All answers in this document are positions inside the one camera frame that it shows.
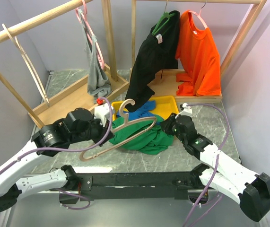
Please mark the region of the green tank top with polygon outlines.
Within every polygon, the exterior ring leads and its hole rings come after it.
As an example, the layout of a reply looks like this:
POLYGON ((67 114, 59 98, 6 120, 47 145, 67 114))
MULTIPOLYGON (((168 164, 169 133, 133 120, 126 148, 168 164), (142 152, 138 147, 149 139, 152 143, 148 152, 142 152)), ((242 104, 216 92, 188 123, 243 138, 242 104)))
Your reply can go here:
MULTIPOLYGON (((168 149, 174 141, 174 137, 167 135, 161 129, 160 122, 164 119, 158 115, 156 124, 147 132, 136 137, 130 142, 122 145, 122 148, 127 150, 137 150, 147 155, 157 155, 160 152, 168 149)), ((138 132, 146 129, 152 121, 144 121, 125 127, 114 134, 114 138, 110 139, 110 143, 116 145, 138 132)))

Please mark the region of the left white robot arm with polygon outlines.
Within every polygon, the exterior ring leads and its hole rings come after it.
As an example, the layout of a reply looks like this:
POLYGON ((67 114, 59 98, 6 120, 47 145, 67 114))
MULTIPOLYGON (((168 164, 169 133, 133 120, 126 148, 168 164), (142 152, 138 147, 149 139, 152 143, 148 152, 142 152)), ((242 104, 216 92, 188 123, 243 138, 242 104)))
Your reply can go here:
POLYGON ((90 149, 103 145, 113 137, 113 113, 111 105, 97 106, 94 113, 77 108, 35 133, 17 154, 0 166, 0 212, 31 194, 77 188, 80 179, 70 165, 40 176, 27 178, 25 174, 60 152, 71 152, 71 144, 92 140, 94 145, 90 149))

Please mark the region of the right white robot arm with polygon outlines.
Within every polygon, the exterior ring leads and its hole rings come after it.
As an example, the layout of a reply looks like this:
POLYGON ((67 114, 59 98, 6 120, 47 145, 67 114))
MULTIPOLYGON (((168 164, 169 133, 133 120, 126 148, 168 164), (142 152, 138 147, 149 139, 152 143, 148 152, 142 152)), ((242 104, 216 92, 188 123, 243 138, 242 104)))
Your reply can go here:
POLYGON ((251 220, 259 222, 270 211, 270 176, 247 169, 198 134, 191 117, 172 113, 161 122, 163 132, 177 137, 201 164, 192 169, 195 188, 213 188, 236 202, 251 220))

